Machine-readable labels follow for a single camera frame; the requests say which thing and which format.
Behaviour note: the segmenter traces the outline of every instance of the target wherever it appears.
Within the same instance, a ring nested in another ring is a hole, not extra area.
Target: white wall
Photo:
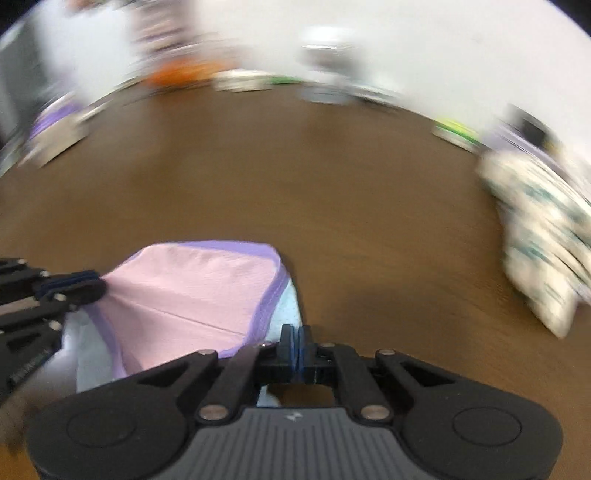
[[[131,78],[136,57],[125,9],[105,5],[74,15],[67,0],[44,0],[34,14],[50,71],[68,77],[82,101],[95,102]]]
[[[308,25],[353,28],[371,76],[406,107],[483,128],[514,103],[567,138],[591,137],[591,38],[546,0],[197,0],[205,30],[291,75]]]

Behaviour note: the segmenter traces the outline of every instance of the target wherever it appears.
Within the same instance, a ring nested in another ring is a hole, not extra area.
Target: gray ribbed panel
[[[342,408],[247,408],[224,427],[200,430],[154,480],[434,480],[383,428]]]

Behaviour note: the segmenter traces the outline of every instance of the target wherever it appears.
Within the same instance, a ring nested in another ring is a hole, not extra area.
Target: silver bolt
[[[390,411],[383,405],[366,405],[361,409],[361,416],[365,420],[384,420],[388,415]]]
[[[48,325],[50,329],[55,330],[56,332],[59,332],[63,328],[61,323],[55,320],[51,320]]]
[[[221,420],[228,416],[228,409],[223,405],[205,405],[199,410],[199,416],[203,420]]]

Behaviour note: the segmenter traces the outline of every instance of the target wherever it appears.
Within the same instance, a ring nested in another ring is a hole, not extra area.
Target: white cloth with green pattern
[[[478,173],[508,211],[507,277],[544,325],[565,337],[591,291],[591,205],[528,154],[489,153]]]

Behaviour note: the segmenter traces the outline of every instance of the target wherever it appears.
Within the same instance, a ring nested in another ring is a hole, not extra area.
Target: wooden table
[[[155,242],[269,243],[317,340],[395,348],[541,403],[564,429],[551,478],[591,478],[589,311],[558,340],[511,288],[472,155],[428,119],[296,87],[142,95],[116,96],[42,170],[0,179],[2,255],[106,272]],[[32,478],[6,458],[4,475]]]

